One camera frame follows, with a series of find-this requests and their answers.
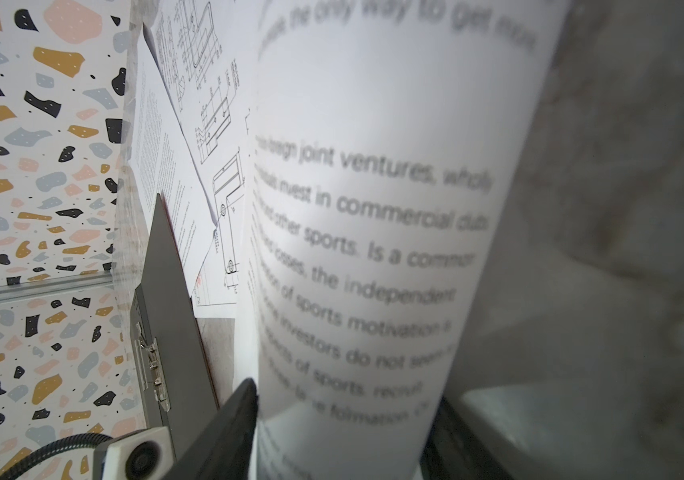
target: terrazzo pattern wall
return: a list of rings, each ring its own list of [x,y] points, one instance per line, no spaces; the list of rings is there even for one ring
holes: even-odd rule
[[[122,323],[108,287],[0,304],[0,473],[65,436],[144,427]],[[76,450],[29,478],[90,478],[91,465]]]
[[[129,5],[0,1],[0,285],[111,268]]]

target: engineering drawing sheet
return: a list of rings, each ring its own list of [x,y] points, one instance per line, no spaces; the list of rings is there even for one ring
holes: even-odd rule
[[[151,31],[157,61],[217,225],[197,278],[199,317],[233,318],[241,269],[243,167],[255,35],[249,2],[163,0]]]

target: white camera device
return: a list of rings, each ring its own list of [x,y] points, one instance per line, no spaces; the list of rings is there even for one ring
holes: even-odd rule
[[[168,427],[148,428],[101,443],[94,480],[160,480],[174,465]]]

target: patterned panel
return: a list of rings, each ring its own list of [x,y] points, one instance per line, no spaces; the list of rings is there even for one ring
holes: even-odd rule
[[[0,304],[0,471],[74,433],[144,427],[123,328],[107,287]],[[58,456],[29,478],[90,478],[87,454]]]
[[[0,285],[111,268],[128,8],[0,2]]]

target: cable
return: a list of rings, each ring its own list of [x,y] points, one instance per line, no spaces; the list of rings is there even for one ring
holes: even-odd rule
[[[79,433],[78,435],[64,437],[56,442],[40,447],[19,460],[19,462],[15,463],[0,476],[0,480],[15,480],[33,466],[45,462],[53,456],[69,450],[75,450],[76,448],[96,448],[100,443],[107,440],[112,440],[112,437],[100,433]]]

